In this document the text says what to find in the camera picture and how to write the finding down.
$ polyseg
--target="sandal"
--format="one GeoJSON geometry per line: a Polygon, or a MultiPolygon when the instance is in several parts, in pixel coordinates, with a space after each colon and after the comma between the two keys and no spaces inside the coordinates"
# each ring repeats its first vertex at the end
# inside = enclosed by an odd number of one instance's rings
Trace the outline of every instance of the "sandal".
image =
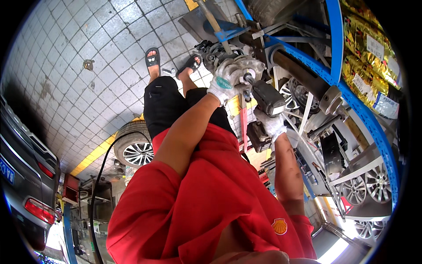
{"type": "Polygon", "coordinates": [[[145,64],[146,64],[146,67],[148,69],[148,73],[149,73],[149,67],[154,66],[154,65],[158,65],[158,72],[159,72],[158,76],[161,76],[160,52],[158,51],[157,48],[150,48],[149,50],[147,50],[145,52],[145,64]],[[155,51],[156,54],[147,57],[148,53],[150,53],[152,51],[155,51]]]}
{"type": "Polygon", "coordinates": [[[186,69],[186,68],[191,68],[193,70],[193,72],[196,72],[198,70],[199,66],[201,66],[201,63],[202,63],[202,57],[197,55],[197,54],[193,54],[192,57],[190,57],[186,61],[186,63],[183,65],[183,67],[181,67],[180,70],[176,73],[176,78],[178,80],[180,80],[179,74],[181,72],[183,72],[183,70],[186,69]],[[199,58],[199,64],[196,62],[195,57],[199,58]]]}

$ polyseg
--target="white work glove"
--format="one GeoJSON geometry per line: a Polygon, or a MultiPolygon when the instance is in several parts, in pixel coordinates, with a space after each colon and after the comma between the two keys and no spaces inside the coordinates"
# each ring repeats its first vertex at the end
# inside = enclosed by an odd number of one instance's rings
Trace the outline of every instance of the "white work glove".
{"type": "Polygon", "coordinates": [[[243,76],[244,73],[240,65],[234,62],[234,59],[225,59],[218,66],[210,87],[207,89],[207,93],[212,93],[218,98],[220,106],[241,92],[239,88],[235,88],[235,85],[240,83],[239,77],[243,76]]]}
{"type": "Polygon", "coordinates": [[[264,125],[264,129],[268,136],[271,138],[272,143],[274,143],[281,134],[287,131],[287,128],[284,125],[284,119],[281,114],[277,115],[276,117],[269,117],[264,112],[259,110],[258,107],[255,107],[254,115],[257,117],[257,120],[264,125]]]}

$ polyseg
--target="foot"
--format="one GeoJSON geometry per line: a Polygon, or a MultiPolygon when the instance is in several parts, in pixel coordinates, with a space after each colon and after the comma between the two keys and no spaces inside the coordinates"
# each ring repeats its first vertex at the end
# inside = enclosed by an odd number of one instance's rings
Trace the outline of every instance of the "foot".
{"type": "MultiPolygon", "coordinates": [[[[150,57],[157,54],[155,50],[149,52],[146,57],[150,57]]],[[[158,65],[153,65],[151,67],[148,67],[149,70],[149,75],[151,76],[149,83],[151,83],[152,81],[154,81],[158,76],[160,76],[160,67],[158,65]]]]}
{"type": "MultiPolygon", "coordinates": [[[[200,64],[201,60],[199,59],[199,57],[195,57],[195,61],[197,64],[200,64]]],[[[179,74],[179,79],[185,79],[185,78],[189,78],[189,76],[193,73],[193,70],[191,68],[185,68],[180,74],[179,74]]]]}

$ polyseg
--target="blue license plate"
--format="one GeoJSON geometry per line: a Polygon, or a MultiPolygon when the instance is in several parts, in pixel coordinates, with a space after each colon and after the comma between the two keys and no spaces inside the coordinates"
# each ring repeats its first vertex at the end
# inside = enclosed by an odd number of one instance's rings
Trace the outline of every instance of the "blue license plate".
{"type": "Polygon", "coordinates": [[[1,174],[11,183],[15,180],[15,172],[9,167],[9,165],[0,158],[0,169],[1,174]]]}

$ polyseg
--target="forearm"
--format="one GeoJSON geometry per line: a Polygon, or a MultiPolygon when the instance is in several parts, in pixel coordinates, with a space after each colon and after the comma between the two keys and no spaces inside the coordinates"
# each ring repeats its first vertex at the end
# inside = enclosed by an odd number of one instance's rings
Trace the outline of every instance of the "forearm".
{"type": "Polygon", "coordinates": [[[286,211],[288,213],[290,211],[290,215],[301,214],[303,210],[302,173],[286,133],[281,134],[275,141],[275,151],[277,198],[286,211]]]}
{"type": "Polygon", "coordinates": [[[182,178],[189,167],[190,157],[205,133],[209,119],[220,102],[205,95],[173,123],[154,157],[172,167],[182,178]]]}

